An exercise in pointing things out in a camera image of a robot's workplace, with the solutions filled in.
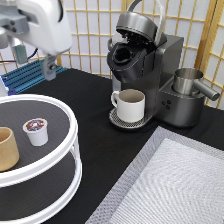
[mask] table surface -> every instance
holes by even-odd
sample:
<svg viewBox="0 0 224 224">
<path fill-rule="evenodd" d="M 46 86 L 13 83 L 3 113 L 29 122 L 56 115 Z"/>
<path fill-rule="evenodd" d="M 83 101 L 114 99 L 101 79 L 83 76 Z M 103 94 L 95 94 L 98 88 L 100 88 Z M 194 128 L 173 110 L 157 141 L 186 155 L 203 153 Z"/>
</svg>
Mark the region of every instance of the table surface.
<svg viewBox="0 0 224 224">
<path fill-rule="evenodd" d="M 47 224 L 85 223 L 158 126 L 224 150 L 224 111 L 221 110 L 205 106 L 201 121 L 193 128 L 178 129 L 153 120 L 137 132 L 125 132 L 109 121 L 113 108 L 110 79 L 70 69 L 23 93 L 63 101 L 73 110 L 79 125 L 81 184 L 70 203 Z"/>
</svg>

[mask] single-serve coffee maker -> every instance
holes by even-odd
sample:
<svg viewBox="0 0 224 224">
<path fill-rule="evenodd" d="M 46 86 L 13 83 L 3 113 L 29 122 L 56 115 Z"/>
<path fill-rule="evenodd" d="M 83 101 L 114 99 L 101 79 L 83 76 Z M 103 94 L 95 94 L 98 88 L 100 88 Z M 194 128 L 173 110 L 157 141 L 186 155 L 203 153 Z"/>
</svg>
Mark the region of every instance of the single-serve coffee maker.
<svg viewBox="0 0 224 224">
<path fill-rule="evenodd" d="M 112 110 L 110 120 L 126 129 L 141 127 L 151 118 L 177 127 L 193 126 L 200 120 L 205 98 L 217 100 L 219 93 L 201 82 L 201 71 L 178 70 L 184 39 L 163 33 L 165 10 L 159 0 L 158 27 L 133 12 L 140 1 L 121 13 L 117 33 L 108 41 L 107 63 L 113 73 L 113 90 L 135 89 L 145 94 L 145 118 L 135 126 L 119 121 Z"/>
</svg>

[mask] frother handle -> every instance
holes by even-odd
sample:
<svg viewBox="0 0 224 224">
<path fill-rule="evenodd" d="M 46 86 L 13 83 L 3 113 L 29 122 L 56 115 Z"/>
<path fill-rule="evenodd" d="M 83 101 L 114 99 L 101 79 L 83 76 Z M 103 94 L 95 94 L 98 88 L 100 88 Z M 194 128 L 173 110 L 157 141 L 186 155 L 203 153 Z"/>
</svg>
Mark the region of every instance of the frother handle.
<svg viewBox="0 0 224 224">
<path fill-rule="evenodd" d="M 135 6 L 141 1 L 142 0 L 133 1 L 129 5 L 127 11 L 133 12 Z M 166 13 L 165 13 L 165 9 L 164 9 L 163 5 L 161 4 L 160 0 L 156 0 L 156 2 L 159 5 L 159 9 L 160 9 L 160 21 L 159 21 L 159 26 L 158 26 L 158 29 L 157 29 L 157 32 L 156 32 L 156 37 L 155 37 L 154 43 L 155 43 L 156 46 L 158 46 L 159 42 L 160 42 L 162 32 L 163 32 L 163 28 L 164 28 L 164 25 L 165 25 L 165 21 L 166 21 Z"/>
<path fill-rule="evenodd" d="M 215 101 L 220 97 L 220 94 L 210 88 L 209 86 L 205 85 L 198 79 L 194 81 L 194 87 L 199 90 L 201 93 L 203 93 L 205 96 L 207 96 L 210 100 Z"/>
<path fill-rule="evenodd" d="M 114 91 L 111 95 L 111 102 L 116 108 L 117 108 L 117 103 L 115 102 L 115 99 L 118 97 L 119 93 L 120 93 L 119 91 Z"/>
</svg>

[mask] coffee mug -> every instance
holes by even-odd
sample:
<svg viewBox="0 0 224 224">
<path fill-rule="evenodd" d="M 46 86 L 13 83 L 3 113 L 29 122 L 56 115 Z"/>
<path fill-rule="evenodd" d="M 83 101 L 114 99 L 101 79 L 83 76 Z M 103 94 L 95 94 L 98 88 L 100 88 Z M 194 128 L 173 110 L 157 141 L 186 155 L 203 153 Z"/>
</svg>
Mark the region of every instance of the coffee mug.
<svg viewBox="0 0 224 224">
<path fill-rule="evenodd" d="M 117 108 L 117 116 L 122 121 L 134 123 L 144 117 L 145 95 L 138 90 L 114 91 L 111 95 L 111 102 Z"/>
</svg>

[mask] black tray surface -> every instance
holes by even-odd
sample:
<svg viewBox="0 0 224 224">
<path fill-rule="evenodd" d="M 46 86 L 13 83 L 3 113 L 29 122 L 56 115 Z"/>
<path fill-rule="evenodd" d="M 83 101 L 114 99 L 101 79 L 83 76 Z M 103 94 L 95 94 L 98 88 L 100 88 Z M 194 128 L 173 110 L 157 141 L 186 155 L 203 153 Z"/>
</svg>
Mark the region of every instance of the black tray surface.
<svg viewBox="0 0 224 224">
<path fill-rule="evenodd" d="M 37 177 L 0 188 L 0 222 L 24 218 L 47 208 L 69 188 L 74 174 L 75 160 L 68 153 Z"/>
<path fill-rule="evenodd" d="M 43 146 L 32 146 L 23 131 L 24 123 L 35 118 L 48 122 L 48 142 Z M 18 163 L 10 169 L 15 170 L 36 162 L 58 147 L 68 134 L 70 122 L 67 114 L 53 104 L 21 100 L 0 104 L 0 127 L 11 128 L 14 132 L 20 154 Z"/>
</svg>

